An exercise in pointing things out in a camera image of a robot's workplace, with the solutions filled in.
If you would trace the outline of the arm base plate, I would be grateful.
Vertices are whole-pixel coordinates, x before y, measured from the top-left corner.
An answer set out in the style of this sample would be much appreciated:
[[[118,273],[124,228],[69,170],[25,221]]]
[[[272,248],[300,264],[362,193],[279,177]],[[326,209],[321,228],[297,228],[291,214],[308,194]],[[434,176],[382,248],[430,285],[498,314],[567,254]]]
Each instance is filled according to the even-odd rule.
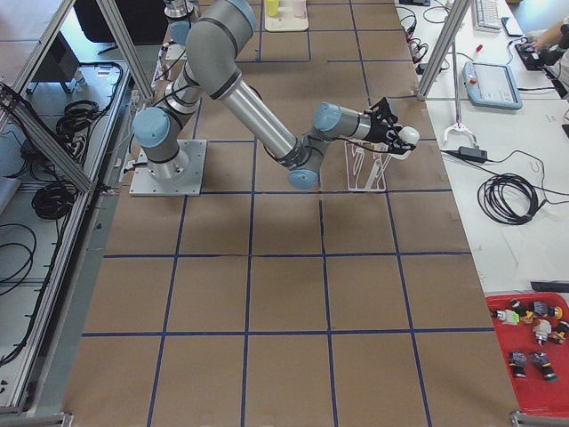
[[[178,140],[177,156],[163,164],[148,161],[140,150],[130,194],[135,197],[198,197],[201,194],[207,140]]]

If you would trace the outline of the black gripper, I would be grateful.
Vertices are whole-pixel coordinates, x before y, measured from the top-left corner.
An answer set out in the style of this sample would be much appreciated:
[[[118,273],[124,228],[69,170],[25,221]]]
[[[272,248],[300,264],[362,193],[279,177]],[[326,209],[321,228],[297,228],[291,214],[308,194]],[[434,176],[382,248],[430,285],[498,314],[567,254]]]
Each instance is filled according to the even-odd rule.
[[[383,143],[387,146],[387,152],[391,155],[409,155],[416,149],[414,143],[399,139],[397,115],[391,110],[389,100],[381,98],[372,105],[366,115],[371,119],[370,131],[366,140],[371,143]]]

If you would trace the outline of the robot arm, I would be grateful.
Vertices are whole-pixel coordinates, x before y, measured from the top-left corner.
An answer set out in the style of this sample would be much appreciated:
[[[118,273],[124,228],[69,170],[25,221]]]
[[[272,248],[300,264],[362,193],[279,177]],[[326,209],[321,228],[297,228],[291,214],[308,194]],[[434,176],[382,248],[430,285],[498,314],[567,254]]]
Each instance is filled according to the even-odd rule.
[[[139,111],[132,122],[133,135],[146,157],[145,171],[132,179],[132,192],[149,196],[199,194],[206,143],[184,141],[179,135],[204,94],[222,102],[274,161],[288,169],[288,181],[296,189],[315,185],[328,146],[334,141],[366,141],[400,157],[416,148],[419,133],[398,124],[387,99],[363,112],[323,102],[312,128],[301,137],[294,136],[243,80],[236,64],[255,26],[254,12],[246,1],[216,1],[191,24],[182,71],[166,86],[164,97]]]
[[[167,38],[158,51],[153,82],[168,77],[170,67],[175,62],[168,62],[168,52],[174,45],[180,47],[180,52],[183,51],[189,30],[201,15],[200,5],[198,1],[164,0],[164,15],[168,24]]]

